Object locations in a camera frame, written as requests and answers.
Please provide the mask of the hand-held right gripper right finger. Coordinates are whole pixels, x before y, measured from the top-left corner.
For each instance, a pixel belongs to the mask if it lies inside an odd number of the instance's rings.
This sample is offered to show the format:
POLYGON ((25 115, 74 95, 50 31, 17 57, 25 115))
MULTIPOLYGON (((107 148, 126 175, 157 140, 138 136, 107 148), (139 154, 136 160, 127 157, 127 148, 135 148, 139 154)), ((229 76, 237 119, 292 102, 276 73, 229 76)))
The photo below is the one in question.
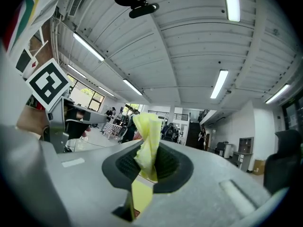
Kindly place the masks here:
POLYGON ((177 191, 155 194, 139 215, 141 227, 259 227, 287 193, 270 194, 223 157, 168 142, 188 156, 194 170, 177 191))

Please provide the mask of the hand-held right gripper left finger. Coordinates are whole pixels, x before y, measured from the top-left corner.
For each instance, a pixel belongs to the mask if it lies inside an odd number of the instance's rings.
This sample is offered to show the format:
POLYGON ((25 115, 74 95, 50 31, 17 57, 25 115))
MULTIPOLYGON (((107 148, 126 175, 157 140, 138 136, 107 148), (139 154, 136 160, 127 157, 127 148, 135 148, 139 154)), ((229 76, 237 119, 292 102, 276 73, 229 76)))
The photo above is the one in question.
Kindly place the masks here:
POLYGON ((106 158, 134 145, 58 154, 33 134, 0 125, 0 174, 22 208, 40 226, 135 227, 114 214, 128 191, 104 176, 106 158))

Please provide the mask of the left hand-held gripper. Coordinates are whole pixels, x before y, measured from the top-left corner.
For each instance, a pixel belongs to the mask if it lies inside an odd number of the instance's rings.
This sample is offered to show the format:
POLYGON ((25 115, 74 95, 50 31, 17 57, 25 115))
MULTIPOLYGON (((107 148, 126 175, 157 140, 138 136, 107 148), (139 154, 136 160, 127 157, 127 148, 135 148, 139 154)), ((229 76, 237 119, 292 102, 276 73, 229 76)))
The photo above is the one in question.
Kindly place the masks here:
POLYGON ((106 121, 104 114, 70 99, 71 82, 54 58, 37 69, 26 84, 45 110, 42 140, 51 143, 56 153, 72 152, 67 141, 80 138, 89 125, 106 121))

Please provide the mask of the yellow cloth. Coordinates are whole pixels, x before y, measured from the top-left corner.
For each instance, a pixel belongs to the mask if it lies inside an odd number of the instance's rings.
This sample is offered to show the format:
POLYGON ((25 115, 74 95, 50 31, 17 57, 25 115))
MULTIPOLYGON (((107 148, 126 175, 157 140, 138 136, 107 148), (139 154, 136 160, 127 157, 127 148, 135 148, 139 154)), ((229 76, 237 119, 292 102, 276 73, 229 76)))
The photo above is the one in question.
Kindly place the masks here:
POLYGON ((140 167, 142 177, 156 182, 155 160, 161 136, 162 121, 153 113, 143 112, 133 117, 133 122, 143 139, 134 160, 140 167))

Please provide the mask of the person's left forearm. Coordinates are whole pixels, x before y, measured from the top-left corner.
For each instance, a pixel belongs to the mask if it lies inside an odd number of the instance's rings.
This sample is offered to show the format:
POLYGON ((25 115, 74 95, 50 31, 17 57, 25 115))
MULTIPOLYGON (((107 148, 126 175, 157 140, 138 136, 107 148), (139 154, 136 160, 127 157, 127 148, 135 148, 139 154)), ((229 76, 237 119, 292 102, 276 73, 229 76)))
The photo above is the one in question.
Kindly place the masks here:
POLYGON ((44 129, 49 125, 45 110, 38 110, 26 105, 17 121, 17 127, 39 136, 43 136, 44 129))

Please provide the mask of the large window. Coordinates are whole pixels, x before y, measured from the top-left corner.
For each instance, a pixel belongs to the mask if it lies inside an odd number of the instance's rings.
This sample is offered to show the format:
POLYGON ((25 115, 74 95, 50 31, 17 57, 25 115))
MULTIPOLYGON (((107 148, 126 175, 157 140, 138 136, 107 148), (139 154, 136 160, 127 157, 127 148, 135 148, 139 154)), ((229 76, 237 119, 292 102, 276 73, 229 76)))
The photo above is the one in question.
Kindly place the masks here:
POLYGON ((98 111, 104 96, 82 84, 71 75, 67 74, 67 77, 71 81, 70 99, 79 106, 98 111))

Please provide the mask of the checkered cloth table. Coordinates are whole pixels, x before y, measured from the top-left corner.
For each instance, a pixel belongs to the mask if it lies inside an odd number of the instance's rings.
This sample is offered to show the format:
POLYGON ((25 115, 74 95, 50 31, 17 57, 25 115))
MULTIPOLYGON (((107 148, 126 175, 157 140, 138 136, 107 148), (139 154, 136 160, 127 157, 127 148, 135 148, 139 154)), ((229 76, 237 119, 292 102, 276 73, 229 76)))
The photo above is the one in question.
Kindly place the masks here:
POLYGON ((119 126, 107 122, 103 128, 103 133, 107 136, 108 139, 113 137, 116 140, 120 140, 126 133, 127 128, 125 126, 119 126))

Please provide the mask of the ceiling strip light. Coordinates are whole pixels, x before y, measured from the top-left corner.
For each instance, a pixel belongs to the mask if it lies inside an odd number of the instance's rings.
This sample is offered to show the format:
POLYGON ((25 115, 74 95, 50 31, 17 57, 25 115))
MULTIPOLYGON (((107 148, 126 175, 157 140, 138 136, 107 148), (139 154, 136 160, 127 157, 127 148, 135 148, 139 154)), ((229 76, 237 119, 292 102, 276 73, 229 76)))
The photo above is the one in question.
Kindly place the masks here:
POLYGON ((277 91, 272 97, 270 97, 265 103, 271 104, 275 100, 277 100, 284 92, 286 92, 289 89, 290 85, 285 84, 282 88, 280 88, 279 91, 277 91))
POLYGON ((86 75, 84 75, 83 73, 79 72, 78 70, 76 70, 74 67, 72 67, 71 65, 67 65, 67 67, 72 70, 73 72, 75 72, 76 74, 80 75, 83 78, 86 78, 86 75))
POLYGON ((129 80, 123 79, 123 82, 128 85, 133 91, 135 91, 138 95, 142 96, 143 94, 140 92, 140 90, 134 86, 129 80))
POLYGON ((110 93, 109 91, 107 91, 106 89, 102 88, 102 87, 98 87, 99 89, 103 90, 104 92, 106 92, 107 94, 111 95, 112 97, 115 97, 114 94, 110 93))
POLYGON ((225 0, 227 7, 227 18, 233 22, 240 22, 241 10, 239 0, 225 0))
POLYGON ((228 70, 220 70, 217 82, 216 82, 215 87, 210 96, 211 99, 216 99, 218 97, 218 95, 219 95, 221 89, 223 88, 223 85, 227 79, 228 74, 229 74, 228 70))
POLYGON ((85 47, 91 54, 93 54, 99 61, 104 61, 104 57, 98 53, 89 43, 87 43, 81 36, 77 33, 73 33, 73 38, 78 41, 83 47, 85 47))

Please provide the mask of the grey printer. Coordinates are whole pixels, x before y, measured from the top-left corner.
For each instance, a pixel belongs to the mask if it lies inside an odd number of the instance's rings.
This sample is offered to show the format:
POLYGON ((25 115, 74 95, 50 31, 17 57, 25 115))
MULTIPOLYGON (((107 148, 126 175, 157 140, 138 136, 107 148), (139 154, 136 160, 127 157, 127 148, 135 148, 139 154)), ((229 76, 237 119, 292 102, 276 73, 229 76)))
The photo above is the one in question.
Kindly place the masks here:
POLYGON ((232 152, 232 144, 226 142, 218 142, 215 148, 215 154, 218 154, 225 159, 230 158, 232 152))

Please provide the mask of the cardboard box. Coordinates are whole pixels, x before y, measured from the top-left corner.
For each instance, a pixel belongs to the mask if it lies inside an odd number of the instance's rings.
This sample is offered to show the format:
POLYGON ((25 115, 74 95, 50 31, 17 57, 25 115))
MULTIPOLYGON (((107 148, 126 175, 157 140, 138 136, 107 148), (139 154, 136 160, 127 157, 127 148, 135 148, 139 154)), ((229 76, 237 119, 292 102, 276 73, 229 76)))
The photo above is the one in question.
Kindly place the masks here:
POLYGON ((252 173, 254 175, 263 175, 265 169, 265 160, 255 160, 252 173))

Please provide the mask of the dark staircase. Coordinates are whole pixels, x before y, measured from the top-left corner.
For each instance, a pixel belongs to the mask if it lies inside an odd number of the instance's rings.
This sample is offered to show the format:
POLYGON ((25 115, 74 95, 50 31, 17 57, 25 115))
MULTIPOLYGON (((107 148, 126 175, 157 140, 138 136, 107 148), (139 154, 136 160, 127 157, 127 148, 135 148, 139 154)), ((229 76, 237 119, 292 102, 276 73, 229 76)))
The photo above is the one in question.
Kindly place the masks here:
MULTIPOLYGON (((201 132, 202 128, 205 128, 202 120, 207 116, 210 110, 203 110, 203 111, 196 111, 190 110, 188 114, 189 119, 189 126, 187 132, 187 139, 185 145, 188 147, 196 148, 201 150, 198 142, 199 133, 201 132)), ((206 132, 206 146, 205 151, 208 150, 208 143, 209 143, 209 133, 206 132)))

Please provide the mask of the grey cabinet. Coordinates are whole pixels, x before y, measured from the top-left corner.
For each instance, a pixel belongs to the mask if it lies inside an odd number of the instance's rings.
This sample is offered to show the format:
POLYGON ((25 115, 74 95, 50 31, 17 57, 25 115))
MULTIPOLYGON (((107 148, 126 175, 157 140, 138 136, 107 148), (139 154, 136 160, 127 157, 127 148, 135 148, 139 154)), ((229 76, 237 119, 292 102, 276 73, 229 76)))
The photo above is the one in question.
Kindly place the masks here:
POLYGON ((233 163, 242 171, 247 172, 253 155, 254 138, 240 138, 237 151, 233 152, 233 163))

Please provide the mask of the black office chair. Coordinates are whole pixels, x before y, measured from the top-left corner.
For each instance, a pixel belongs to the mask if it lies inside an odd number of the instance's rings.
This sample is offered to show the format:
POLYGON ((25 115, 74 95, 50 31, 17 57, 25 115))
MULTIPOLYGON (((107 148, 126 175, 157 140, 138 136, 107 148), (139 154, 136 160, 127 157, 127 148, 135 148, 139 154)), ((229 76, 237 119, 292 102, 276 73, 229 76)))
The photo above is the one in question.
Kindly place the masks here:
POLYGON ((277 152, 270 155, 264 168, 263 185, 271 194, 290 187, 301 164, 302 137, 297 130, 276 132, 277 152))

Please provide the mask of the dark glass door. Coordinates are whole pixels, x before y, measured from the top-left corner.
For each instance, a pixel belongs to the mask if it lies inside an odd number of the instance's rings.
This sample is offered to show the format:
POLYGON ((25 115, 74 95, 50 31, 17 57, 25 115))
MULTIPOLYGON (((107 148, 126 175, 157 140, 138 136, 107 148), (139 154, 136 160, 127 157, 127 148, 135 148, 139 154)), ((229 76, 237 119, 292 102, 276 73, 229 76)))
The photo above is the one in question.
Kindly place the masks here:
POLYGON ((291 99, 282 106, 285 128, 303 135, 303 97, 291 99))

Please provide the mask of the white shelving frame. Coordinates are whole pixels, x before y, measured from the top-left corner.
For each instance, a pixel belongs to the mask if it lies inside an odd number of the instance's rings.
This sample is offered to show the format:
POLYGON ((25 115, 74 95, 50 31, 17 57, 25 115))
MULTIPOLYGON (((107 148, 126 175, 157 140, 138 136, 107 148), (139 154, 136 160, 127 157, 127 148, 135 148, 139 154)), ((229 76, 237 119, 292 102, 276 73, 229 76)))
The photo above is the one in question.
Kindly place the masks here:
POLYGON ((30 38, 27 46, 23 49, 16 64, 17 72, 24 80, 27 80, 36 70, 39 61, 38 54, 47 45, 48 40, 44 39, 43 29, 40 27, 30 38))

